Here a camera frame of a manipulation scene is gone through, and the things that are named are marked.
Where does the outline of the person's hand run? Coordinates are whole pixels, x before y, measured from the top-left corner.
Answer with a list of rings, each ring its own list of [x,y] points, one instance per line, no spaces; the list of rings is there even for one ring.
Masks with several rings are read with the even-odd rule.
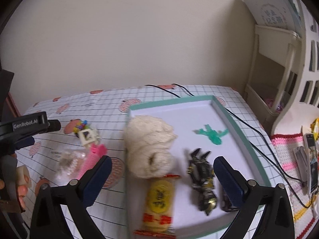
[[[31,187],[31,184],[32,182],[27,167],[25,165],[17,167],[17,169],[15,170],[15,186],[17,193],[17,202],[20,205],[21,212],[24,212],[26,209],[23,198],[27,195],[28,189]]]

